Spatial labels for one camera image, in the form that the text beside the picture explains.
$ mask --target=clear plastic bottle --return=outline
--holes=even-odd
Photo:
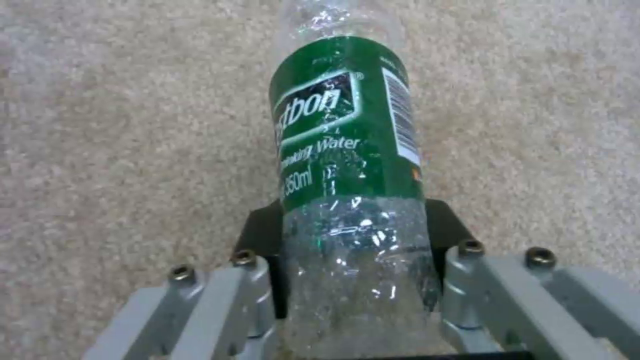
[[[424,353],[438,281],[399,21],[377,0],[285,0],[270,98],[291,280],[285,344]]]

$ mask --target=green bottle label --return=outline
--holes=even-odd
[[[422,199],[406,70],[390,49],[313,42],[283,61],[269,98],[285,212],[334,195]]]

